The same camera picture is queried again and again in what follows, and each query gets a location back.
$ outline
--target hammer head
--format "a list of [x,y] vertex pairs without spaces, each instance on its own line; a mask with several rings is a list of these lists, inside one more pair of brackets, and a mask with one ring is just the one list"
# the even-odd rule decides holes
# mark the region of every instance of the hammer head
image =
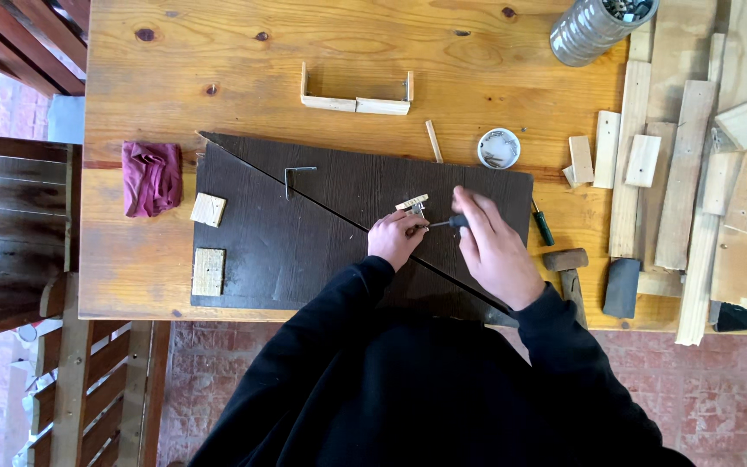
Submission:
[[544,253],[544,266],[550,271],[583,268],[589,264],[587,250],[572,249]]

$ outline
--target person's right hand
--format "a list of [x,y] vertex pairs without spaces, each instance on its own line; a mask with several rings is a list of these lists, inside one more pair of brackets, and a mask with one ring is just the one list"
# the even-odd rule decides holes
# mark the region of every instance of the person's right hand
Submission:
[[472,277],[515,311],[537,300],[544,292],[544,279],[495,202],[456,186],[451,210],[469,221],[468,228],[460,228],[460,251]]

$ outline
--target person's left hand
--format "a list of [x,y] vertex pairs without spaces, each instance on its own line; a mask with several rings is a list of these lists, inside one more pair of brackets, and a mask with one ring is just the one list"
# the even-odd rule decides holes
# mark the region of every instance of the person's left hand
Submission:
[[422,236],[428,231],[428,220],[399,209],[380,218],[368,231],[368,254],[388,261],[393,270],[409,260]]

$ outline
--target hand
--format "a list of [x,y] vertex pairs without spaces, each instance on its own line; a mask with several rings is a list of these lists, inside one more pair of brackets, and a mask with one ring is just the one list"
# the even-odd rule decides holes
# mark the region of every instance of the hand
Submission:
[[544,279],[495,202],[456,186],[451,210],[469,221],[469,228],[460,228],[460,251],[472,277],[513,310],[537,300],[544,292]]
[[394,211],[376,221],[368,232],[368,254],[379,256],[399,271],[422,241],[427,225],[428,220],[417,214]]

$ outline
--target screwdriver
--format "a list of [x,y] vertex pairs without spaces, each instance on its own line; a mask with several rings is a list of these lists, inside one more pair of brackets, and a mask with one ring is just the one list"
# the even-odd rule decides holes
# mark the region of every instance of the screwdriver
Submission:
[[443,222],[438,222],[436,224],[431,224],[428,227],[438,227],[440,225],[447,225],[449,227],[458,228],[458,227],[468,227],[469,221],[466,219],[466,217],[463,214],[458,214],[456,216],[451,216],[448,218],[448,220]]
[[534,199],[532,200],[532,204],[534,205],[534,222],[538,225],[540,236],[544,238],[546,246],[551,247],[555,244],[555,239],[552,238],[552,232],[549,231],[549,226],[546,225],[546,218],[544,217],[544,213],[540,209],[538,209],[538,205],[534,202]]

